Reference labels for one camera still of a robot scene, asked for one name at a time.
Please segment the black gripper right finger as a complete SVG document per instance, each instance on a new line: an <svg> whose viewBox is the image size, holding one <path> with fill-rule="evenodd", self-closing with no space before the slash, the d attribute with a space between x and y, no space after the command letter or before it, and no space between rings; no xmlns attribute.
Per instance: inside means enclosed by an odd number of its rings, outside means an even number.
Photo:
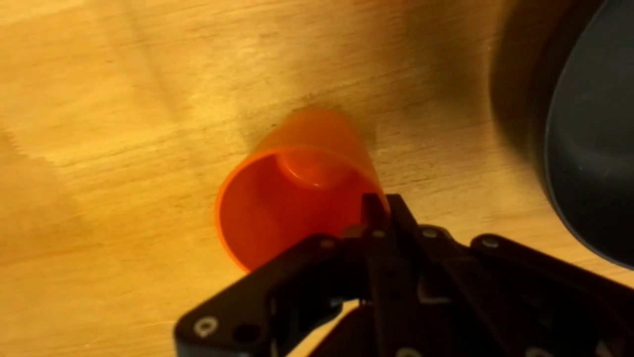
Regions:
<svg viewBox="0 0 634 357"><path fill-rule="evenodd" d="M388 197L434 338L468 357L634 357L634 291L497 233L460 243Z"/></svg>

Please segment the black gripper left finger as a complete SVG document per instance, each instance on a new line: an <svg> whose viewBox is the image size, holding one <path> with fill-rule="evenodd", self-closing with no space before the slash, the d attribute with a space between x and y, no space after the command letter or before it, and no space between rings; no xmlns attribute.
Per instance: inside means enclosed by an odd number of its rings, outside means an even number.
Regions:
<svg viewBox="0 0 634 357"><path fill-rule="evenodd" d="M176 357L285 357L325 322L309 357L422 357L416 233L400 195L366 193L353 237L313 233L186 310Z"/></svg>

